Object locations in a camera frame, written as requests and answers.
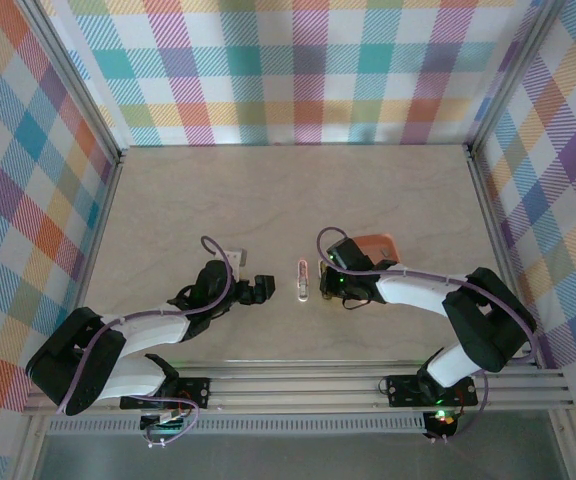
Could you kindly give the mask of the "white pink-tipped stick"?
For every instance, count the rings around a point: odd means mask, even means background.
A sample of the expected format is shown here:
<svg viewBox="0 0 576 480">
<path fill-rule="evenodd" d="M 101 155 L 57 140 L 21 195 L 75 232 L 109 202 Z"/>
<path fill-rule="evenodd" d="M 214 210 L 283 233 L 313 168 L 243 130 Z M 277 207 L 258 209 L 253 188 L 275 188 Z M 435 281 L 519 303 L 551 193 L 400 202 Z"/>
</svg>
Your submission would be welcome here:
<svg viewBox="0 0 576 480">
<path fill-rule="evenodd" d="M 309 269 L 306 259 L 301 258 L 297 263 L 297 298 L 305 303 L 309 300 Z"/>
</svg>

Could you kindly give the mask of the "aluminium frame floor rail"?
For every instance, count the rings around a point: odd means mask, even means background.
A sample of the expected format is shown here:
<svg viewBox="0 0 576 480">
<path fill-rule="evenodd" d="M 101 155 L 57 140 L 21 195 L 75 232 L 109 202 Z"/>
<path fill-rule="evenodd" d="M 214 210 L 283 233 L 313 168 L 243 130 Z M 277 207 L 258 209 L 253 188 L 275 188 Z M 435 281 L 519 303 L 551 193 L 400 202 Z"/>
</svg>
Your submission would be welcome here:
<svg viewBox="0 0 576 480">
<path fill-rule="evenodd" d="M 498 222 L 492 197 L 487 191 L 480 162 L 476 154 L 468 145 L 464 146 L 469 173 L 480 204 L 484 223 L 490 238 L 495 260 L 499 267 L 502 280 L 507 283 L 509 289 L 522 301 L 525 296 L 519 289 L 519 285 L 514 275 L 514 269 L 510 260 L 509 251 Z M 549 408 L 548 418 L 553 428 L 557 449 L 561 456 L 566 474 L 570 480 L 576 479 L 576 423 L 572 408 L 574 402 L 570 401 L 565 408 Z"/>
<path fill-rule="evenodd" d="M 81 271 L 81 279 L 76 289 L 74 307 L 82 306 L 86 299 L 124 161 L 125 153 L 120 152 L 119 157 L 114 160 L 111 167 L 102 207 L 99 210 L 99 216 L 93 230 L 94 235 L 90 243 L 89 256 Z M 21 424 L 15 434 L 14 446 L 17 455 L 8 469 L 5 480 L 32 480 L 34 478 L 43 443 L 55 411 L 56 407 L 48 406 L 46 411 L 30 410 L 22 413 Z"/>
</svg>

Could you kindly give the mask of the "orange plastic tray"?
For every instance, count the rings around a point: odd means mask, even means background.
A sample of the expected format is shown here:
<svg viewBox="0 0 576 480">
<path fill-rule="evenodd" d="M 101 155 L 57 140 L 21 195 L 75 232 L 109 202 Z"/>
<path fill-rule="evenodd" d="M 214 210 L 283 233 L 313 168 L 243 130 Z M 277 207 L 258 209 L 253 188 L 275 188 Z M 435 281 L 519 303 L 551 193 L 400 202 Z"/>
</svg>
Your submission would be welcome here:
<svg viewBox="0 0 576 480">
<path fill-rule="evenodd" d="M 359 249 L 371 260 L 374 265 L 382 262 L 398 264 L 400 262 L 394 239 L 389 234 L 372 234 L 354 237 L 353 240 Z M 389 255 L 383 255 L 381 248 L 387 248 Z"/>
</svg>

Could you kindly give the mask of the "aluminium frame post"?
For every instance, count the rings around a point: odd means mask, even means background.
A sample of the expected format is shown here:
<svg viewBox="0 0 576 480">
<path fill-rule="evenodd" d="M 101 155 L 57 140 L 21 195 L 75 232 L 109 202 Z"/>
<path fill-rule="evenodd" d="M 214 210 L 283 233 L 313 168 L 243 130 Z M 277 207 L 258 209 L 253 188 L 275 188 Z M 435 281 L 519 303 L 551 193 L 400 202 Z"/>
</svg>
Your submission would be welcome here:
<svg viewBox="0 0 576 480">
<path fill-rule="evenodd" d="M 94 102 L 68 50 L 46 14 L 40 0 L 14 0 L 31 30 L 45 50 L 53 69 L 89 123 L 95 138 L 103 145 L 115 164 L 122 163 L 122 150 Z"/>
<path fill-rule="evenodd" d="M 512 53 L 505 55 L 502 61 L 506 68 L 499 78 L 498 86 L 480 119 L 476 121 L 476 129 L 465 143 L 466 151 L 471 158 L 483 150 L 484 144 L 494 132 L 503 111 L 567 0 L 535 1 L 537 4 L 528 8 L 531 16 L 522 22 L 518 31 L 521 34 L 520 38 L 517 41 L 513 40 L 509 46 Z"/>
</svg>

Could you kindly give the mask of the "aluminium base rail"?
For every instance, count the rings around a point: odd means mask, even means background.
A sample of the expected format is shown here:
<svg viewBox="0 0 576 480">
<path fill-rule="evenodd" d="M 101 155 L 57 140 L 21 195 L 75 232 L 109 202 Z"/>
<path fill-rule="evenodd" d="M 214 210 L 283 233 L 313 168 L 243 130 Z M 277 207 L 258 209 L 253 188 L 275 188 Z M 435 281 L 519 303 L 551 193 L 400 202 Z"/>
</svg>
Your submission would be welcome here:
<svg viewBox="0 0 576 480">
<path fill-rule="evenodd" d="M 210 380 L 210 414 L 382 413 L 390 410 L 393 388 L 387 377 L 413 375 L 403 361 L 262 360 L 179 364 L 183 377 Z M 534 365 L 509 366 L 477 377 L 462 394 L 429 405 L 429 410 L 570 409 L 573 397 L 564 374 Z"/>
</svg>

